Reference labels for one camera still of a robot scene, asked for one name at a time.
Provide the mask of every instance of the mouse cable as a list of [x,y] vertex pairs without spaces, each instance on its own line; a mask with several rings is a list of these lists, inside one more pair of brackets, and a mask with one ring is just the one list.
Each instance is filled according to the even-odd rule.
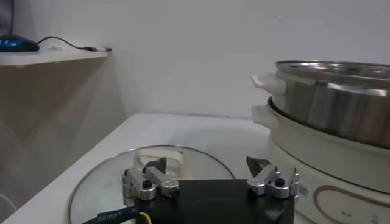
[[109,48],[109,47],[102,47],[102,48],[98,48],[98,47],[77,47],[77,46],[69,43],[68,41],[64,40],[63,38],[56,37],[56,36],[45,37],[42,40],[38,41],[37,44],[40,44],[40,43],[44,42],[47,39],[58,39],[60,41],[65,42],[67,45],[69,45],[71,47],[74,47],[74,48],[76,48],[78,50],[93,51],[93,52],[96,52],[96,51],[106,51],[106,52],[112,51],[112,49]]

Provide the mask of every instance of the white pot handle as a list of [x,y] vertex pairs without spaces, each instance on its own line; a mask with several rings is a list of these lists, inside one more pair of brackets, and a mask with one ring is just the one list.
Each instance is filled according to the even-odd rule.
[[176,179],[186,177],[183,170],[183,155],[179,152],[163,149],[141,149],[134,156],[134,166],[142,172],[147,162],[165,157],[167,159],[166,175]]
[[260,124],[271,131],[279,128],[279,120],[269,111],[267,105],[252,106],[252,117],[256,124]]
[[276,77],[275,74],[252,76],[255,87],[261,88],[272,95],[282,95],[286,92],[286,82]]

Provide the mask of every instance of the cooker side handle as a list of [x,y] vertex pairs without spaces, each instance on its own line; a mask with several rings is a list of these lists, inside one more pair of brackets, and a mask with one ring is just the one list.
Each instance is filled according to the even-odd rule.
[[267,105],[252,106],[252,117],[256,124],[260,124],[271,131],[279,128],[279,120],[269,111]]
[[275,74],[253,75],[252,81],[256,88],[263,89],[272,95],[283,95],[286,92],[286,82],[276,77]]

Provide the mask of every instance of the white shelf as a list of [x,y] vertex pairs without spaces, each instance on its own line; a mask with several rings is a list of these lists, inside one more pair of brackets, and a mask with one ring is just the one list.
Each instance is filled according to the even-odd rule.
[[25,66],[61,61],[83,60],[89,58],[103,58],[107,52],[89,51],[60,51],[41,49],[39,52],[0,52],[0,66]]

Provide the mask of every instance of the computer mouse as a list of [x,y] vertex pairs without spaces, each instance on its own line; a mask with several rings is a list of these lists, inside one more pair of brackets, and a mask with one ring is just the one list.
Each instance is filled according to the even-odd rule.
[[0,52],[34,51],[39,51],[39,45],[30,39],[12,34],[0,37]]

